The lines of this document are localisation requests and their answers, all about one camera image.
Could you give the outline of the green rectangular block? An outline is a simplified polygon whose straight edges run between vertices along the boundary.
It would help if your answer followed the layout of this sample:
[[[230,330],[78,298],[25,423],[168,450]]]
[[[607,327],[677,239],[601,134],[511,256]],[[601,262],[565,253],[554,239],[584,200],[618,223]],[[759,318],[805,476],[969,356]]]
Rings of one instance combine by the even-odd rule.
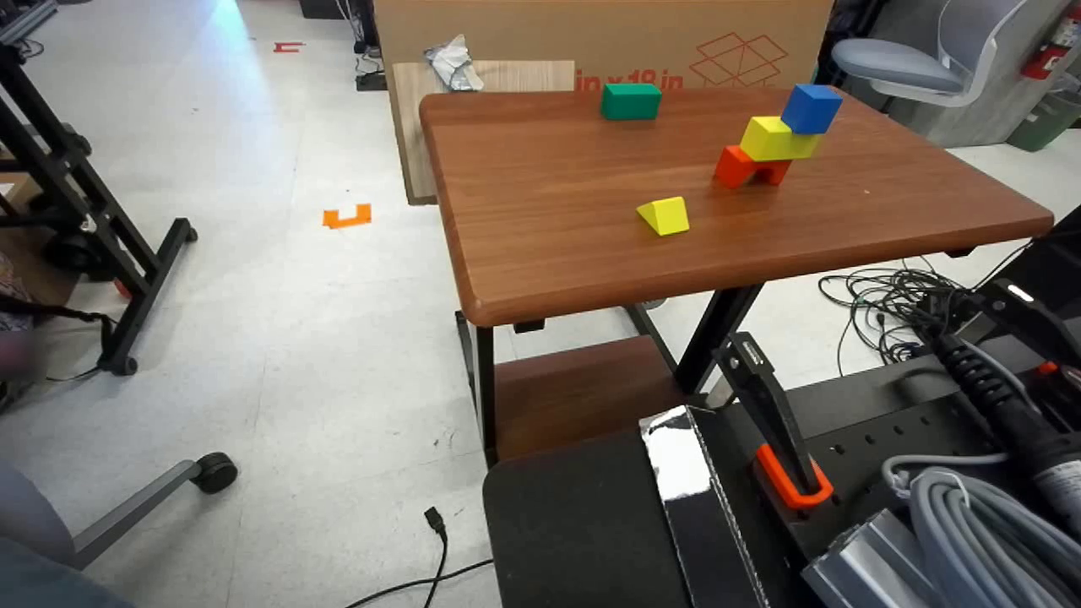
[[[601,116],[607,121],[652,121],[660,116],[662,92],[641,81],[607,81],[601,87]]]

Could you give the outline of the yellow wedge block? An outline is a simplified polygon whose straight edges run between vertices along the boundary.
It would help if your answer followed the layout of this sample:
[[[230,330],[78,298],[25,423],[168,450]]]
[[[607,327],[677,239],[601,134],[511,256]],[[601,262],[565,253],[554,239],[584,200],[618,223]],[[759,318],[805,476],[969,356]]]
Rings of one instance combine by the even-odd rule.
[[[688,213],[682,197],[666,197],[637,205],[637,218],[656,234],[656,236],[678,236],[688,231]]]

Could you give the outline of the orange arch block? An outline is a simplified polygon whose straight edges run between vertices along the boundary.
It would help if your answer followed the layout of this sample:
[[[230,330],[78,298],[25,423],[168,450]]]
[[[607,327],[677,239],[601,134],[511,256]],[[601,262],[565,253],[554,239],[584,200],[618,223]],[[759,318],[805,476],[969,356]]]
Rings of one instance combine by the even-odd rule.
[[[754,161],[740,145],[726,145],[714,168],[714,184],[726,188],[744,188],[754,184],[781,187],[785,180],[786,161]]]

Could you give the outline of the yellow rectangular block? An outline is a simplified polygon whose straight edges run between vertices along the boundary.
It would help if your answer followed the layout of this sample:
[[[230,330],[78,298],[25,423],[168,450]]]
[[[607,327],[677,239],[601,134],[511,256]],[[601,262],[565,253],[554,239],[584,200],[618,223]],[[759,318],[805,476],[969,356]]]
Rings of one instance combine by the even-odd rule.
[[[754,116],[744,128],[740,148],[754,161],[796,161],[815,154],[817,134],[795,134],[781,116]]]

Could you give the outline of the blue cube block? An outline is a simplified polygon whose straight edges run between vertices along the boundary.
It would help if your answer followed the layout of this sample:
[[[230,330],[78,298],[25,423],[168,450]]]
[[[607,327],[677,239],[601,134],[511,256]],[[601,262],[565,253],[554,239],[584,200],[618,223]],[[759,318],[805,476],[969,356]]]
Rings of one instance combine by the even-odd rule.
[[[796,83],[781,113],[795,134],[823,134],[840,107],[840,93],[826,83]]]

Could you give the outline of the brown wooden table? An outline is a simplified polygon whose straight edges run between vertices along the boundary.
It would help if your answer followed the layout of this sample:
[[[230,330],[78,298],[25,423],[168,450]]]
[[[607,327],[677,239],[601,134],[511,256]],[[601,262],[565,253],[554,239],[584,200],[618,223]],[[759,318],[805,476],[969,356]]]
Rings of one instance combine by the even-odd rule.
[[[607,121],[584,92],[428,93],[420,105],[494,464],[531,458],[688,397],[757,292],[919,253],[1040,236],[1054,216],[849,98],[778,187],[726,188],[718,152],[781,87],[678,92]],[[682,356],[648,320],[621,342],[499,366],[499,327],[705,293]]]

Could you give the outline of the orange floor marker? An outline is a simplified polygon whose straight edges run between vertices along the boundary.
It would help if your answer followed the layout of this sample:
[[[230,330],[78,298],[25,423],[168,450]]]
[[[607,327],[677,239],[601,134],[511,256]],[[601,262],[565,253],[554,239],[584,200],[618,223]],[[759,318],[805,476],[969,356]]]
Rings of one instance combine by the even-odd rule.
[[[352,209],[324,209],[324,231],[352,231],[373,223],[373,202],[356,202]]]

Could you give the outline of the crumpled white paper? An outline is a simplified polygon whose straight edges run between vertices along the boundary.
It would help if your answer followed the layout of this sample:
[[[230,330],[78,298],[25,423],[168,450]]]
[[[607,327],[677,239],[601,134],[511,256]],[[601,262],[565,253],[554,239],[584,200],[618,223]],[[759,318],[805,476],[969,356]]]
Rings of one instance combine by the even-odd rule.
[[[424,54],[424,63],[440,78],[440,83],[454,93],[472,93],[482,87],[480,70],[472,68],[470,43],[463,33],[448,38],[446,43]]]

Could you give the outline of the large cardboard box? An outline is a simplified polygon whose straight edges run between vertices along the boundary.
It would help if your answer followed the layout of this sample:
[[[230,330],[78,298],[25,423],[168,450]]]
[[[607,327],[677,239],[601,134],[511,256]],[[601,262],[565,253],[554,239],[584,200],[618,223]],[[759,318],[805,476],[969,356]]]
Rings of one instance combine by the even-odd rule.
[[[376,0],[404,197],[431,202],[424,54],[466,39],[485,92],[666,92],[812,81],[834,0]]]

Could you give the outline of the black orange clamp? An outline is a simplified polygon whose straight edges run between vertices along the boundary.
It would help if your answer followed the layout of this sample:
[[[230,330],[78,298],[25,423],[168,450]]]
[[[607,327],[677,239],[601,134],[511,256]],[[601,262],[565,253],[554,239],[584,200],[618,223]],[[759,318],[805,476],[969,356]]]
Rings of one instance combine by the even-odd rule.
[[[786,393],[759,346],[737,330],[715,347],[715,366],[759,434],[754,464],[791,513],[808,513],[834,498],[834,482],[808,454]]]

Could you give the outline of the grey office chair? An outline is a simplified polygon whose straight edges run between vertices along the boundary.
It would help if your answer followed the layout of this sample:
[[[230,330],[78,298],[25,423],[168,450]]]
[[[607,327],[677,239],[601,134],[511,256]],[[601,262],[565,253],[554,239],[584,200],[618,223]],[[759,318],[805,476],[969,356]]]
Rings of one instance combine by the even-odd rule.
[[[849,38],[831,57],[886,98],[933,107],[972,105],[993,70],[1002,27],[1028,0],[942,0],[933,51],[886,38]]]

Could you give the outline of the black metal stand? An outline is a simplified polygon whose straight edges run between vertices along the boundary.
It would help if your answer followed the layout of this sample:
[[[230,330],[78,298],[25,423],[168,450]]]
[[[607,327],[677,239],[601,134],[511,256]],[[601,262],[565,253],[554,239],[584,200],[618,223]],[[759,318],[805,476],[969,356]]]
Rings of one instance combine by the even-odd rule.
[[[2,0],[0,16],[0,141],[9,168],[26,173],[50,209],[8,213],[8,225],[50,225],[84,242],[84,261],[129,298],[119,320],[98,313],[98,372],[135,374],[135,339],[180,253],[200,239],[186,216],[175,216],[157,247],[153,247],[112,197],[92,167],[92,145],[63,126],[25,70],[25,47],[35,32],[57,15],[57,0]]]

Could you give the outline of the red fire extinguisher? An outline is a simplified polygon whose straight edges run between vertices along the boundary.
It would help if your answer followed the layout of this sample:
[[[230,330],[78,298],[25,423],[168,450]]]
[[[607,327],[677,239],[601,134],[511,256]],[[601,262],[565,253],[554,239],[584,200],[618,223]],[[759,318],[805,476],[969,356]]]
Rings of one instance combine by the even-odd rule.
[[[1072,54],[1077,39],[1081,39],[1081,8],[1072,8],[1058,16],[1058,27],[1023,62],[1021,73],[1031,81],[1044,81]]]

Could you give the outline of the grey chair base with caster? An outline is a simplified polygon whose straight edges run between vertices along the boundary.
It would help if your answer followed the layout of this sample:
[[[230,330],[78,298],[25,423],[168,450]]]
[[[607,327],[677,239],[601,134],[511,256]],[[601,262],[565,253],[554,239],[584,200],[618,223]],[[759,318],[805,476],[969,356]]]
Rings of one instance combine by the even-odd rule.
[[[239,467],[227,454],[180,458],[92,528],[70,530],[20,468],[0,467],[0,608],[135,608],[129,597],[84,579],[84,569],[181,482],[221,493],[235,476]]]

